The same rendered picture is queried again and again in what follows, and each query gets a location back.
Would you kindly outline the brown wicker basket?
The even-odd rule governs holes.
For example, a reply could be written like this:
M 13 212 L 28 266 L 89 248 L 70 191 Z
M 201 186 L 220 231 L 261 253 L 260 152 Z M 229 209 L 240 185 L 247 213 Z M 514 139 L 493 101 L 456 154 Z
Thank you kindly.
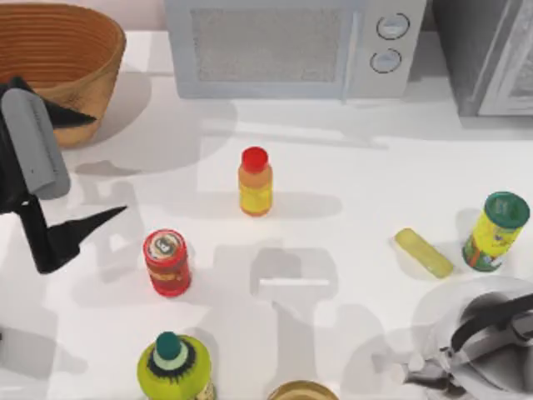
M 47 100 L 95 118 L 56 130 L 62 148 L 87 143 L 100 128 L 126 44 L 122 27 L 91 8 L 0 4 L 0 83 L 20 76 Z

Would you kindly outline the green bottle with dark cap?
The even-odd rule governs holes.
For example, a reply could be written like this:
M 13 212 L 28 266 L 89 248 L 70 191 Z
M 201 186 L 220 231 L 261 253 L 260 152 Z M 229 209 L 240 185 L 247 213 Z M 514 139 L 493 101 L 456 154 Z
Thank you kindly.
M 137 381 L 147 400 L 217 400 L 206 346 L 172 331 L 160 333 L 142 352 Z

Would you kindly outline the yellow can with green lid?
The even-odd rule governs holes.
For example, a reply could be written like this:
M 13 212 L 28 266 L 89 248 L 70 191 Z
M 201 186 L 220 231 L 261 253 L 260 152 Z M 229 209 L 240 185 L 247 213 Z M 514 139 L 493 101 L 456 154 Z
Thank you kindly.
M 523 197 L 513 192 L 490 194 L 461 249 L 466 264 L 479 272 L 494 272 L 530 216 L 530 207 Z

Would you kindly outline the pale grey rounded box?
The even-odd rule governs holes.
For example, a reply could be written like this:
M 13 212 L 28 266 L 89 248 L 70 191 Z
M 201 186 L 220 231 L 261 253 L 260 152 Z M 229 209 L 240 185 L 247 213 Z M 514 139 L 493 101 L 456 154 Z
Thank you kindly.
M 71 182 L 44 101 L 10 88 L 0 108 L 27 190 L 42 200 L 61 198 Z

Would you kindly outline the yellow-green bar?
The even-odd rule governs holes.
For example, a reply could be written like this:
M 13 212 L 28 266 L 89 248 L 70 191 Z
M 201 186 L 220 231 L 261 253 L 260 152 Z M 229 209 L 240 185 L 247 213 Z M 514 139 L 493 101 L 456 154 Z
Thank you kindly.
M 396 233 L 394 240 L 405 253 L 417 260 L 435 278 L 447 278 L 453 273 L 452 262 L 412 228 L 403 228 Z

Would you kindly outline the orange bottle with red cap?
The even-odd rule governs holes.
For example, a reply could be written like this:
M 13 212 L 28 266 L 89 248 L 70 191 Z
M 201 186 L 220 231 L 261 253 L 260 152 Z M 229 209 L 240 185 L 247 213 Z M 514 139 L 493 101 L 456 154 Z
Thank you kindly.
M 273 201 L 273 170 L 263 147 L 246 148 L 238 168 L 239 205 L 251 216 L 267 214 Z

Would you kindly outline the pale microwave oven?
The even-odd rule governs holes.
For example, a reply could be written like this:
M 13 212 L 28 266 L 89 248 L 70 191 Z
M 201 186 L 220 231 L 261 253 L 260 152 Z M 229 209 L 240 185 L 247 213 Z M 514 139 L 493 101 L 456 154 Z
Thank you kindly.
M 182 98 L 340 99 L 353 13 L 358 36 L 347 101 L 399 98 L 410 76 L 427 0 L 164 0 Z M 381 17 L 404 13 L 408 32 L 384 40 Z M 379 74 L 374 53 L 400 67 Z

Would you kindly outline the round microwave knob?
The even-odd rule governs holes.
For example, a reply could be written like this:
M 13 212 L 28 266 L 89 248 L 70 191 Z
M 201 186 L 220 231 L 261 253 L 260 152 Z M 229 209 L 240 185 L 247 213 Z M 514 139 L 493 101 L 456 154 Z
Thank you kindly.
M 379 74 L 393 73 L 402 63 L 402 55 L 394 48 L 375 52 L 370 59 L 371 69 Z
M 376 25 L 376 32 L 384 40 L 397 40 L 408 32 L 410 25 L 407 15 L 397 12 L 381 17 Z

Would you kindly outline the red can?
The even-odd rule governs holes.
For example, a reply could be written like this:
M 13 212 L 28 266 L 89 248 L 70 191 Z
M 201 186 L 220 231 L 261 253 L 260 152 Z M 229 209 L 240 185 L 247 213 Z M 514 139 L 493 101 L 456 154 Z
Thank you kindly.
M 192 277 L 184 237 L 169 228 L 150 233 L 142 252 L 154 290 L 167 298 L 182 295 L 190 286 Z

